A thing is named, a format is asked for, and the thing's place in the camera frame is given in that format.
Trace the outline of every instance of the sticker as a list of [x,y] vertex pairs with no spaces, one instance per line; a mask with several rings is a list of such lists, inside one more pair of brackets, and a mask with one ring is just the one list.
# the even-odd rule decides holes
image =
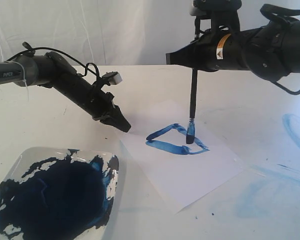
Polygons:
[[221,38],[218,46],[216,47],[216,59],[217,60],[223,60],[224,59],[224,46],[227,41],[227,39],[231,36],[231,34],[225,35],[223,38]]

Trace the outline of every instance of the paint tray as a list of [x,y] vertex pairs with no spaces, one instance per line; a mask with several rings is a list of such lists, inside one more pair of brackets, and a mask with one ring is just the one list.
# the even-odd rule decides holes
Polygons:
[[0,240],[101,240],[118,173],[107,152],[25,150],[0,184]]

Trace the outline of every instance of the white table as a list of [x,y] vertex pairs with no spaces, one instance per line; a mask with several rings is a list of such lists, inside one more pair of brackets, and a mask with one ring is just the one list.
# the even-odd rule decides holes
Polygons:
[[[126,117],[167,99],[189,106],[191,69],[100,67],[102,74],[107,71],[118,71],[124,79],[107,90]],[[95,78],[87,79],[92,83]],[[300,75],[284,82],[296,89]],[[0,85],[0,182],[19,154],[30,147],[106,151],[120,157],[122,173],[126,168],[117,217],[111,219],[114,230],[108,231],[108,238],[300,240],[300,183],[296,180],[300,180],[300,149],[282,124],[284,114],[300,117],[300,96],[288,95],[250,72],[200,72],[196,121],[224,141],[242,159],[245,170],[172,214],[112,127],[93,121],[54,89],[34,86],[29,92],[28,102],[25,88]]]

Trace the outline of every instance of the white backdrop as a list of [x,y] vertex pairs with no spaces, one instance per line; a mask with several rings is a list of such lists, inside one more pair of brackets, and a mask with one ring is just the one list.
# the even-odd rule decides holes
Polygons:
[[[300,8],[300,0],[242,0],[242,29],[267,20],[270,3]],[[165,53],[194,37],[191,0],[0,0],[0,61],[32,47],[53,47],[98,65],[165,64]],[[202,29],[209,27],[209,21]]]

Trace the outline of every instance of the warning label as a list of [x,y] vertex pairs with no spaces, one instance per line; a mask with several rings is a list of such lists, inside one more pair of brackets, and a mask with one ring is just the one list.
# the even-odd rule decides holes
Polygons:
[[216,47],[216,59],[217,60],[224,59],[224,46],[225,46],[227,39],[230,36],[231,36],[231,34],[225,35],[223,38],[221,38],[220,42],[218,43],[218,46]]

